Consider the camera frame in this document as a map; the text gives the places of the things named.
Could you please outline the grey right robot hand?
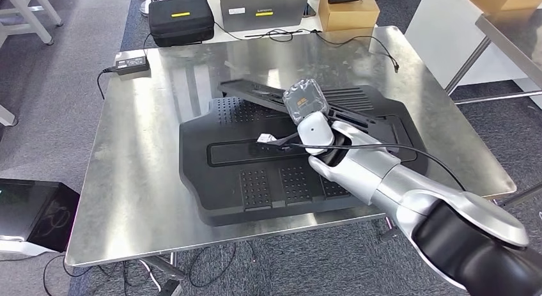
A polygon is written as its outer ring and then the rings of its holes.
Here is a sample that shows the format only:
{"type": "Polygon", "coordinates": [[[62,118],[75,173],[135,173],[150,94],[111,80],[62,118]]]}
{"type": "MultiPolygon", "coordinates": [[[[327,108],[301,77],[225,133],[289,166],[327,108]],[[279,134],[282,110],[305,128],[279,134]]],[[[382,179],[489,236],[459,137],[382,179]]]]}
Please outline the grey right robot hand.
{"type": "Polygon", "coordinates": [[[298,125],[311,113],[321,112],[328,115],[330,106],[314,79],[301,79],[284,91],[283,104],[295,125],[298,125]]]}

